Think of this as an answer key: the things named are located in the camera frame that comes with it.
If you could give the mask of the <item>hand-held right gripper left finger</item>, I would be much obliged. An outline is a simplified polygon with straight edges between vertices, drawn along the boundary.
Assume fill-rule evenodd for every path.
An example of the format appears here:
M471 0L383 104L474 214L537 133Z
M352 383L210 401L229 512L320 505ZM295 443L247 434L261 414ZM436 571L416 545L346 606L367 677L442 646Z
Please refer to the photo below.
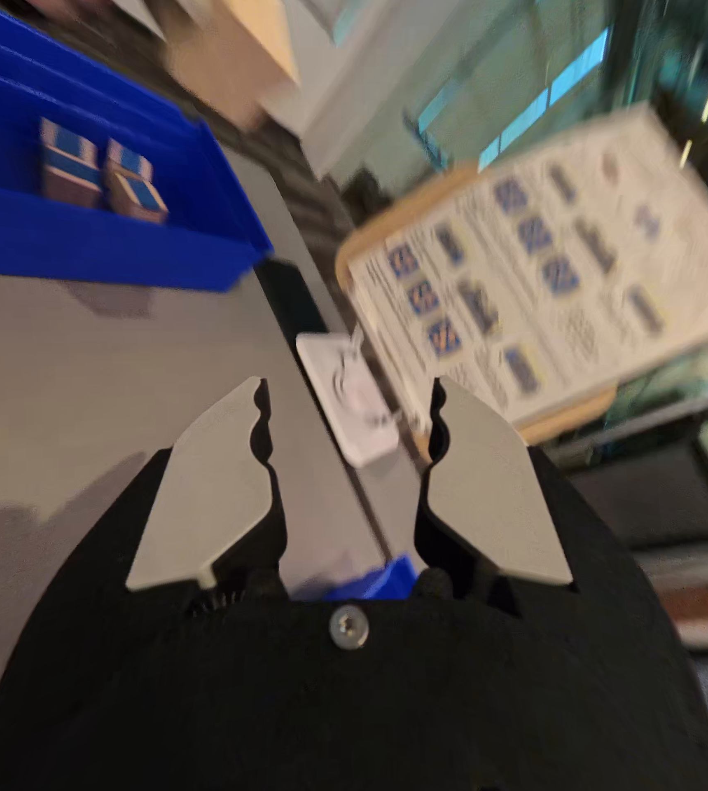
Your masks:
M287 532L272 453L265 378L250 377L197 417L173 444L125 585L147 590L218 583L214 564L276 519Z

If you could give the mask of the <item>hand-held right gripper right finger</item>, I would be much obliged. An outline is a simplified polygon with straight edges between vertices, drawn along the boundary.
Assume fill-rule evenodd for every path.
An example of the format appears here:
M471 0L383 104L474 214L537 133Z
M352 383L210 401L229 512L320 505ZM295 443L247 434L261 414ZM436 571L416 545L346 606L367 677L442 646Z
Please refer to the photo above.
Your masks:
M487 599L507 579L569 588L575 577L517 430L449 377L434 381L430 418L420 558L447 576L455 599Z

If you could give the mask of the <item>blue plastic bin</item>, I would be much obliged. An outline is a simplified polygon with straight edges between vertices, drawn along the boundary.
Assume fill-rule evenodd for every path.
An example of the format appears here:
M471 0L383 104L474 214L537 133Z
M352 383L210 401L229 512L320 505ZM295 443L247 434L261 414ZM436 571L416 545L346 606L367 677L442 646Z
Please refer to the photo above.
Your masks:
M166 223L45 198L42 118L144 155ZM0 11L0 274L226 291L272 252L208 124Z
M383 567L373 569L354 580L330 589L321 598L334 602L356 600L406 599L418 579L417 571L408 555L401 555Z

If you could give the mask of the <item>white plastic stand base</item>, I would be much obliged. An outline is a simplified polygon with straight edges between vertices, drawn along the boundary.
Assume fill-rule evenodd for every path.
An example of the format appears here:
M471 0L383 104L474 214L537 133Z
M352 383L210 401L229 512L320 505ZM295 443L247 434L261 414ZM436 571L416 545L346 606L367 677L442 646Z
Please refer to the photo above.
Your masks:
M340 333L299 333L299 361L344 460L364 468L394 452L400 434L361 342Z

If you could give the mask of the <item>printed instruction sheet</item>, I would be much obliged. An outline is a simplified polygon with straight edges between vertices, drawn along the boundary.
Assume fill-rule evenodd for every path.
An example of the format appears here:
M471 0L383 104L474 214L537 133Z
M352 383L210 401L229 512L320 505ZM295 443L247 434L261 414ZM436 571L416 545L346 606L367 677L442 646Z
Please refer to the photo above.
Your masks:
M708 342L708 190L654 110L438 178L339 273L408 424L448 376L515 426Z

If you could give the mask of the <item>wooden clipboard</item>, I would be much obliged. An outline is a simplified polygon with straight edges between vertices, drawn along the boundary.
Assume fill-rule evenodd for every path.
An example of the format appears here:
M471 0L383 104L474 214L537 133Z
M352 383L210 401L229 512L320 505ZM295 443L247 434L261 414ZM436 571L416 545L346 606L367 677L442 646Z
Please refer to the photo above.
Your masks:
M336 253L335 274L343 298L359 324L363 324L365 315L355 303L351 263L369 248L380 245L388 236L418 222L436 204L477 183L479 178L476 161L456 164L377 212L348 235ZM537 445L600 418L613 404L616 394L617 386L612 384L588 398L567 403L556 411L516 423L514 427L528 445Z

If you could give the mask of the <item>beige cardboard box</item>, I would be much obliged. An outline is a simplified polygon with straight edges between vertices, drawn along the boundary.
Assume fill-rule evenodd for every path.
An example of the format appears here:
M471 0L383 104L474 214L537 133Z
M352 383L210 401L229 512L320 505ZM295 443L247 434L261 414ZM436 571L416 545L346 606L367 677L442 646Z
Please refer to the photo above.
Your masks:
M281 1L152 2L165 68L240 131L256 129L264 102L299 84Z

